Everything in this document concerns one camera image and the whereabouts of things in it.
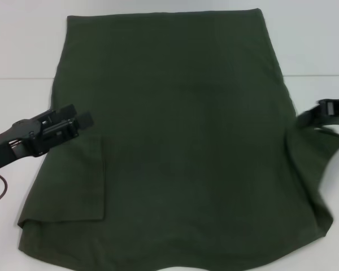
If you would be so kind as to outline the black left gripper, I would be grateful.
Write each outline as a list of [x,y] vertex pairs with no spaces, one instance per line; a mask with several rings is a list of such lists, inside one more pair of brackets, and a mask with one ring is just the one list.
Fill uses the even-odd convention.
[[75,116],[73,104],[47,110],[40,114],[40,120],[20,120],[0,134],[0,169],[22,158],[42,156],[93,125],[89,112]]

